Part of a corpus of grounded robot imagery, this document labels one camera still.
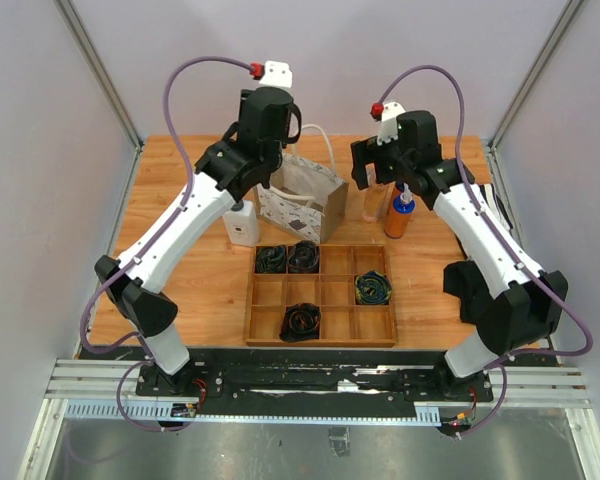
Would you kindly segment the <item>blue pump bottle orange base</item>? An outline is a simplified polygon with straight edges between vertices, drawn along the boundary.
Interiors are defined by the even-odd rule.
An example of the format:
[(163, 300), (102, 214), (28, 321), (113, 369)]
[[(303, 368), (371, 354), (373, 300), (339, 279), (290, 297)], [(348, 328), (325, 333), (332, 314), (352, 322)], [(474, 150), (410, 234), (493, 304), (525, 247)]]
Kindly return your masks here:
[(409, 188), (396, 182), (387, 208), (384, 233), (391, 239), (401, 238), (415, 210), (415, 200)]

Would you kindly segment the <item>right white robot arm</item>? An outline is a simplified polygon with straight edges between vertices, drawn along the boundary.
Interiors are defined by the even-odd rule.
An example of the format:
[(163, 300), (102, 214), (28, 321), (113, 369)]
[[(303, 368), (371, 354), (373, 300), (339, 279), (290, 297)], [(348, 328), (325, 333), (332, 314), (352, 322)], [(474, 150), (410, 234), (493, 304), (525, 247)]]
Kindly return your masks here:
[(357, 187), (368, 188), (366, 168), (373, 166), (380, 183), (401, 183), (420, 197), (452, 230), (486, 289), (475, 333), (447, 350), (434, 368), (435, 392), (454, 400), (486, 366), (556, 331), (568, 283), (516, 243), (464, 162), (443, 157), (430, 112), (389, 102), (373, 104), (371, 116), (379, 124), (377, 135), (351, 145)]

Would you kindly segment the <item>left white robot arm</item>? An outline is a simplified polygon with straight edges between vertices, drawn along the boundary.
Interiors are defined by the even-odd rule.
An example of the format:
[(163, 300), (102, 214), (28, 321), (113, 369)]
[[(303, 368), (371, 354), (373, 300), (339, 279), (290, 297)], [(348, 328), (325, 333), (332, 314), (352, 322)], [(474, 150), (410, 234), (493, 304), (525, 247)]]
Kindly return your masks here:
[(191, 357), (175, 326), (177, 305), (163, 292), (171, 273), (201, 235), (249, 190), (267, 187), (301, 112), (288, 90), (260, 86), (241, 93), (239, 115), (196, 162), (179, 196), (118, 258), (102, 256), (95, 273), (109, 300), (135, 328), (159, 383), (170, 394), (194, 383)]

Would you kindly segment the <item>black white striped cloth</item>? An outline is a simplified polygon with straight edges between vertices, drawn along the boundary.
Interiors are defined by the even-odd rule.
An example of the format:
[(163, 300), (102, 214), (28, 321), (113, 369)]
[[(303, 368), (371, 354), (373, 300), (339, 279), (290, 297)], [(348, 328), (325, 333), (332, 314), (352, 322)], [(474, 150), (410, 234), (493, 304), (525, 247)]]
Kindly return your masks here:
[(494, 186), (491, 183), (483, 183), (478, 185), (478, 189), (481, 205), (485, 211), (489, 212), (491, 220), (498, 223), (507, 233), (511, 233), (513, 231), (512, 223)]

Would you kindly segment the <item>clear bottle pink cap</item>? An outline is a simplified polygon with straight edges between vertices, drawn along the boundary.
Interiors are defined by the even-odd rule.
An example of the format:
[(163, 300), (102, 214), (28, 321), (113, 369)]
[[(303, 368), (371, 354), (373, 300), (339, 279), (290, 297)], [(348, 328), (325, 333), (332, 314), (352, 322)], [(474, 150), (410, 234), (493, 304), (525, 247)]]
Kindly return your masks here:
[(375, 168), (371, 165), (366, 167), (366, 179), (368, 187), (365, 189), (361, 215), (367, 222), (376, 222), (384, 205), (386, 185), (378, 182)]

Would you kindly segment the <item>white bottle black cap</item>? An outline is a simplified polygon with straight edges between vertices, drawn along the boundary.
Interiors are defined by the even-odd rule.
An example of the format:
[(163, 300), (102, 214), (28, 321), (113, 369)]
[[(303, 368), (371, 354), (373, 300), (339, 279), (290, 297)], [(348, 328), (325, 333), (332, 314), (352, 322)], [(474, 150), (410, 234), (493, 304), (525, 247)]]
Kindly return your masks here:
[(224, 225), (233, 245), (254, 247), (260, 240), (260, 228), (254, 203), (240, 200), (223, 215)]

